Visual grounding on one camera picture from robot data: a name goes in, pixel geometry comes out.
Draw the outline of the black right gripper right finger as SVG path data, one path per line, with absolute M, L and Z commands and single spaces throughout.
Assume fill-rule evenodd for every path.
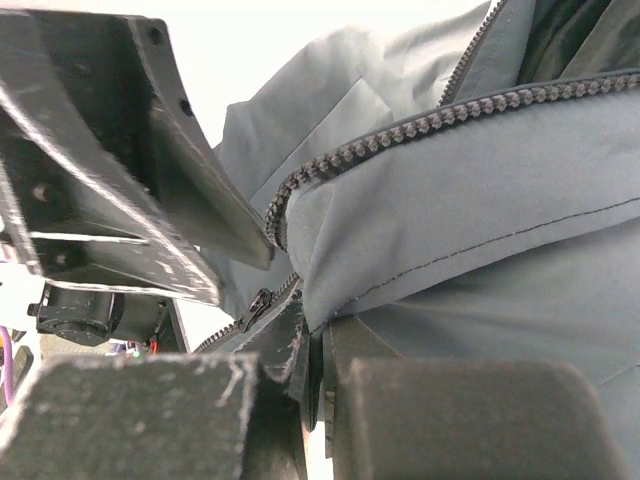
M 326 452 L 338 479 L 628 479 L 575 368 L 402 357 L 360 319 L 323 334 Z

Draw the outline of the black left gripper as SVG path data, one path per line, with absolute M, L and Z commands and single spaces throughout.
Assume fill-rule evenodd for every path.
M 223 238 L 223 173 L 164 22 L 2 11 L 1 215 L 52 284 L 40 333 L 186 350 L 171 298 L 219 300 L 200 249 Z

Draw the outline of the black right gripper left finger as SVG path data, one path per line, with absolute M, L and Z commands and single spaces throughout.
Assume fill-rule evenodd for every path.
M 303 479 L 310 339 L 292 289 L 211 354 L 46 360 L 1 420 L 5 479 Z

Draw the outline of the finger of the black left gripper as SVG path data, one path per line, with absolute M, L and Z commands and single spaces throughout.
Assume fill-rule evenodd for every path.
M 135 55 L 150 91 L 148 123 L 156 198 L 180 237 L 260 270 L 273 248 L 261 220 L 224 171 L 184 90 L 166 24 L 129 17 Z

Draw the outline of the dark green grey jacket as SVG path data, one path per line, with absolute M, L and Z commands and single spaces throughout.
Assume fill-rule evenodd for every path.
M 344 28 L 229 106 L 215 153 L 280 238 L 217 252 L 221 307 L 300 278 L 313 334 L 355 316 L 401 354 L 567 362 L 639 467 L 639 5 L 448 2 Z

